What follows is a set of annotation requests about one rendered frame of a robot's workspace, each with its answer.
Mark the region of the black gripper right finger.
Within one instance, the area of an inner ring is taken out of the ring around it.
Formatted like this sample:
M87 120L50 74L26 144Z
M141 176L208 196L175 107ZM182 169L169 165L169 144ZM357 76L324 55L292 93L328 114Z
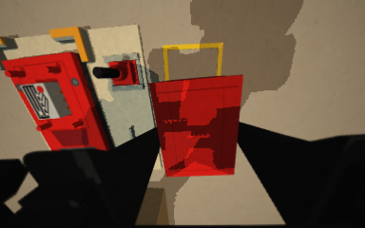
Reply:
M285 224L317 223L365 134L305 141L239 122L238 145Z

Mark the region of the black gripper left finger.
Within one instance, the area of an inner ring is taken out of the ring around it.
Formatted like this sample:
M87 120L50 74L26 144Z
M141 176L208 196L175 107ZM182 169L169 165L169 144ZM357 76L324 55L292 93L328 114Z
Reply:
M161 145L157 126L107 151L39 150L23 156L38 185L90 181L115 225L136 225Z

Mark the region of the yellow rectangular frame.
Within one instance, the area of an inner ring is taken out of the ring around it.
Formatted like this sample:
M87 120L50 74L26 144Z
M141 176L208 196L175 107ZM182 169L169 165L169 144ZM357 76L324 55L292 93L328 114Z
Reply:
M165 75L166 81L169 80L167 50L168 49L189 49L189 48L219 48L217 76L221 76L221 61L222 61L223 43L163 45L163 63L164 63L164 75Z

